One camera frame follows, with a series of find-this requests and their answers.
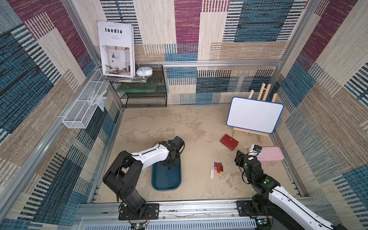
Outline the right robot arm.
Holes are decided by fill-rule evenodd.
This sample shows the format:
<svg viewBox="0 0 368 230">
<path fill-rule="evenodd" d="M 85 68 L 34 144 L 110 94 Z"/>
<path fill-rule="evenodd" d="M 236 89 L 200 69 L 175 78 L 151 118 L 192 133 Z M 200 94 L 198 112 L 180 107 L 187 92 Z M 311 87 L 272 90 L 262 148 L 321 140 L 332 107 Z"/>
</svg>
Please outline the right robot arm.
<svg viewBox="0 0 368 230">
<path fill-rule="evenodd" d="M 295 199 L 277 180 L 265 174 L 261 162 L 251 152 L 237 151 L 234 159 L 240 168 L 243 182 L 251 185 L 251 215 L 266 214 L 289 230 L 345 230 L 342 224 L 334 225 L 323 219 Z"/>
</svg>

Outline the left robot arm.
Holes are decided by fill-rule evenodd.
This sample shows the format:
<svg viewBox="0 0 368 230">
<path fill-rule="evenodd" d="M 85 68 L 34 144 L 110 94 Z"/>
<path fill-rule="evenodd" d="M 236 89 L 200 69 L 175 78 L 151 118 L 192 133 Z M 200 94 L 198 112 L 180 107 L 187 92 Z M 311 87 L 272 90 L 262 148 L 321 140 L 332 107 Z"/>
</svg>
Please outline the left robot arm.
<svg viewBox="0 0 368 230">
<path fill-rule="evenodd" d="M 122 151 L 113 161 L 103 183 L 116 195 L 120 202 L 119 220 L 157 219 L 159 205 L 147 204 L 136 186 L 141 172 L 152 167 L 152 187 L 158 191 L 177 189 L 182 181 L 181 153 L 185 142 L 180 137 L 160 141 L 150 149 L 128 153 Z"/>
</svg>

